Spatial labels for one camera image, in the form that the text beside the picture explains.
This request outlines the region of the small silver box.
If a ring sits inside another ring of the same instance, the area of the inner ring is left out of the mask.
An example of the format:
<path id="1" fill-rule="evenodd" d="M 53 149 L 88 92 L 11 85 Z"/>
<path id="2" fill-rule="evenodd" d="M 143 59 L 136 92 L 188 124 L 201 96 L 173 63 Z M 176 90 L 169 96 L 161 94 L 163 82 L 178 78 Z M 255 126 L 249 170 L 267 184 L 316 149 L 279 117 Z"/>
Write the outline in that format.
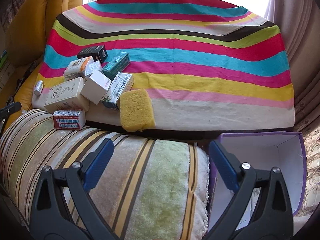
<path id="1" fill-rule="evenodd" d="M 37 81 L 33 93 L 35 96 L 40 96 L 42 93 L 42 90 L 44 88 L 44 82 L 42 80 Z"/>

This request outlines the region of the large cream medicine box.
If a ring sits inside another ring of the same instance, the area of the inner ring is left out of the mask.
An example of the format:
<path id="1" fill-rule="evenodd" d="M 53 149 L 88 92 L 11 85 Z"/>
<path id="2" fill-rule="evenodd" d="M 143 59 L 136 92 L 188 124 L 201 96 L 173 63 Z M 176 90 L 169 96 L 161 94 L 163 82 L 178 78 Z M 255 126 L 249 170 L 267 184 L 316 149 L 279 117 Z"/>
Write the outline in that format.
<path id="1" fill-rule="evenodd" d="M 82 77 L 56 85 L 49 90 L 44 108 L 53 113 L 58 110 L 89 110 L 89 100 L 81 95 L 85 80 Z"/>

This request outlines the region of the red white medicine box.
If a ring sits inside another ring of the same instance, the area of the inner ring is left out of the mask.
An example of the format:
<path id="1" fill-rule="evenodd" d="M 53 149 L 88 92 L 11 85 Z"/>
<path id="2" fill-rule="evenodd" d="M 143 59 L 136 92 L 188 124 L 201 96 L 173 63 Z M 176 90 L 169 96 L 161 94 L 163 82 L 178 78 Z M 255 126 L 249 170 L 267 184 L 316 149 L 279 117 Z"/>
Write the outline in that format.
<path id="1" fill-rule="evenodd" d="M 85 122 L 84 110 L 59 110 L 53 113 L 53 124 L 56 129 L 79 131 Z"/>

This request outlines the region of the black box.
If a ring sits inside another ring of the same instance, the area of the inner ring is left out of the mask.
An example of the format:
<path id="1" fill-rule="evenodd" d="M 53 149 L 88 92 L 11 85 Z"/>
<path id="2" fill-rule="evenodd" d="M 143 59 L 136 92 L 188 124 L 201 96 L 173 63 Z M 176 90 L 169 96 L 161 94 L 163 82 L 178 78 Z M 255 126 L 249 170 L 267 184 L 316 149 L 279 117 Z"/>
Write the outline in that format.
<path id="1" fill-rule="evenodd" d="M 93 57 L 94 61 L 104 62 L 108 57 L 108 53 L 104 45 L 97 45 L 84 48 L 76 55 L 78 59 L 89 56 Z"/>

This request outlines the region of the white green text box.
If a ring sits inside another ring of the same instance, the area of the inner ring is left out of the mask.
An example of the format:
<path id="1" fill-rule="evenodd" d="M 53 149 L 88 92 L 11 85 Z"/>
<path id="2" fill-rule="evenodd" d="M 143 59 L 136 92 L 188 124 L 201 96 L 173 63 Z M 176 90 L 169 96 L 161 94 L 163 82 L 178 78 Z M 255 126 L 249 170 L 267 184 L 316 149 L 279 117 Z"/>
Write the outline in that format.
<path id="1" fill-rule="evenodd" d="M 109 90 L 102 99 L 102 104 L 109 109 L 120 110 L 120 96 L 128 92 L 134 83 L 132 74 L 118 73 L 111 82 Z"/>

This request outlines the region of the yellow sponge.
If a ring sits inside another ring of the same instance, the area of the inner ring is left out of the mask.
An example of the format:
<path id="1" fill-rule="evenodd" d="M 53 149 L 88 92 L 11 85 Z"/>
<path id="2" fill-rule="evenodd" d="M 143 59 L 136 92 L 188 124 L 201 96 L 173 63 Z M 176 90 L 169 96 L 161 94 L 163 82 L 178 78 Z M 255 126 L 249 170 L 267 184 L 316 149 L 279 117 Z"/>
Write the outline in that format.
<path id="1" fill-rule="evenodd" d="M 121 94 L 120 123 L 127 132 L 155 127 L 151 99 L 145 89 L 131 90 Z"/>

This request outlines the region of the white orange packet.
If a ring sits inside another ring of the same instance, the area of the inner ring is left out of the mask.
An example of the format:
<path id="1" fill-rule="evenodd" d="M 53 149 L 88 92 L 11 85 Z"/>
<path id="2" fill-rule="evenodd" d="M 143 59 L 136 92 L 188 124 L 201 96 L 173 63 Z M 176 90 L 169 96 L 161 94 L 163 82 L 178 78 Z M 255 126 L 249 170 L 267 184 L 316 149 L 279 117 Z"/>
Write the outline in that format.
<path id="1" fill-rule="evenodd" d="M 84 57 L 74 60 L 69 63 L 68 67 L 63 72 L 63 77 L 66 81 L 76 79 L 78 77 L 85 77 L 89 70 L 89 65 L 94 62 L 93 57 Z"/>

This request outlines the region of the white red-trim box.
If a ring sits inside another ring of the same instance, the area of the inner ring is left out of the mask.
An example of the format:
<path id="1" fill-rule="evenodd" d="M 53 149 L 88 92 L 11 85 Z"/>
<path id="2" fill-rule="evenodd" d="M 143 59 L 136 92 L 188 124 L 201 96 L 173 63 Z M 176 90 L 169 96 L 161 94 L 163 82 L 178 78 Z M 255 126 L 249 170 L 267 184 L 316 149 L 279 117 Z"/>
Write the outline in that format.
<path id="1" fill-rule="evenodd" d="M 82 96 L 97 105 L 107 93 L 111 80 L 102 72 L 95 70 L 88 78 L 80 92 Z"/>

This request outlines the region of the white cube box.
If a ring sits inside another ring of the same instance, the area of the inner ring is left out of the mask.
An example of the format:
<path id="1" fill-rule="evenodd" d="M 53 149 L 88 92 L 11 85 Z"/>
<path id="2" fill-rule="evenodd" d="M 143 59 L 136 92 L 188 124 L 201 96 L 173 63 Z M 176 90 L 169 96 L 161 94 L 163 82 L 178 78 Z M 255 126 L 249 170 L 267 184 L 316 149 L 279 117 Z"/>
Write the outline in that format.
<path id="1" fill-rule="evenodd" d="M 89 63 L 86 66 L 85 69 L 85 78 L 87 79 L 91 74 L 93 74 L 95 71 L 100 71 L 102 72 L 102 67 L 100 61 L 94 61 L 92 63 Z"/>

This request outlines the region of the yellow leather sofa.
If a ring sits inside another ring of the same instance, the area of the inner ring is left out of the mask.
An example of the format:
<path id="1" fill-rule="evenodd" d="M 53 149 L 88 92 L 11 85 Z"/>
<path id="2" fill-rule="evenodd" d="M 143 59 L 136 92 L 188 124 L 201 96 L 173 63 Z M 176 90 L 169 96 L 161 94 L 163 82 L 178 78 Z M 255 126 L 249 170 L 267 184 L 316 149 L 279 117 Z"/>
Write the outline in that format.
<path id="1" fill-rule="evenodd" d="M 5 33 L 8 64 L 13 71 L 1 88 L 1 107 L 10 100 L 21 103 L 23 110 L 33 109 L 33 89 L 46 77 L 39 73 L 56 17 L 82 5 L 82 0 L 26 0 Z"/>

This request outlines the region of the striped velvet cushion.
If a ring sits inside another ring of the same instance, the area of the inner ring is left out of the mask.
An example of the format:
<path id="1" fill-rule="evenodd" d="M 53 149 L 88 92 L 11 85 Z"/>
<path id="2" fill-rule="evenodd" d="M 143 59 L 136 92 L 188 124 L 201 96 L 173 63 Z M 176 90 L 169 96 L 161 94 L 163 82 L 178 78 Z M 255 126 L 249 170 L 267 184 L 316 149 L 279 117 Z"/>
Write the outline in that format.
<path id="1" fill-rule="evenodd" d="M 53 116 L 38 109 L 10 122 L 1 137 L 4 188 L 26 222 L 43 167 L 69 167 L 104 139 L 113 141 L 114 153 L 89 195 L 119 238 L 201 239 L 206 234 L 210 169 L 202 149 L 88 126 L 59 130 Z"/>

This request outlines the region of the teal box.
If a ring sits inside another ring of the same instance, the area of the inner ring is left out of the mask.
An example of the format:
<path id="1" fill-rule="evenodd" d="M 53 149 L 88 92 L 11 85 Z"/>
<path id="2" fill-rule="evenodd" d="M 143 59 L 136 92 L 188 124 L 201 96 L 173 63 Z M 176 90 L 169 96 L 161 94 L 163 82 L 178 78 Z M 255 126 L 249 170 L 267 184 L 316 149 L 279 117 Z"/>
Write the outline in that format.
<path id="1" fill-rule="evenodd" d="M 102 68 L 103 74 L 113 80 L 130 64 L 129 53 L 121 51 Z"/>

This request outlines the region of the colourful striped cloth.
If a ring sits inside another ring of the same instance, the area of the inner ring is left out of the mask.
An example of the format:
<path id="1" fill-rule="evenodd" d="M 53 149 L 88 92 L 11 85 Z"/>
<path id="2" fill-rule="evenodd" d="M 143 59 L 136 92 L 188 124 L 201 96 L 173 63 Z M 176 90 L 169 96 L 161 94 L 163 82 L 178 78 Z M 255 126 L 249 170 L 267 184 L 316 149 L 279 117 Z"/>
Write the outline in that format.
<path id="1" fill-rule="evenodd" d="M 129 54 L 134 89 L 152 101 L 156 127 L 235 131 L 292 127 L 294 91 L 280 29 L 221 0 L 98 0 L 56 17 L 33 107 L 80 50 Z"/>

